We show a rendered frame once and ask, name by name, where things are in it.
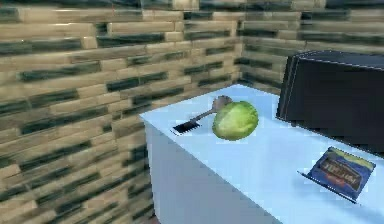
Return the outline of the green lettuce head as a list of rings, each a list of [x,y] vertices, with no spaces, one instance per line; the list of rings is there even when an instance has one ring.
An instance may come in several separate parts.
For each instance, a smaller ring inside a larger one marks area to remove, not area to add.
[[[236,141],[249,136],[258,126],[259,116],[247,101],[232,102],[215,115],[212,131],[220,139]]]

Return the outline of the white cabinet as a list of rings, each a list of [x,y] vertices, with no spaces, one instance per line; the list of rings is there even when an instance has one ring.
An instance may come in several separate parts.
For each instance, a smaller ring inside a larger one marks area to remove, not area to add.
[[[384,159],[357,203],[305,178],[334,140],[276,119],[277,96],[242,85],[222,94],[250,102],[259,125],[239,141],[217,138],[211,117],[177,136],[172,127],[207,111],[216,92],[142,114],[155,213],[161,224],[384,224]]]

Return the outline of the large black box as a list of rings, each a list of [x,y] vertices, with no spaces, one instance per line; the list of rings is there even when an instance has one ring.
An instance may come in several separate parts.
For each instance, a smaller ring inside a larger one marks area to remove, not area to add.
[[[276,117],[384,157],[384,55],[314,50],[290,56]]]

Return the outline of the blue book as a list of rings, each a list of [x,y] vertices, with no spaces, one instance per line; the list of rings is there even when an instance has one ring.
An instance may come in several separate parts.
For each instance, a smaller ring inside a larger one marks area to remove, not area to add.
[[[356,204],[375,167],[366,159],[329,147],[308,173],[300,175]]]

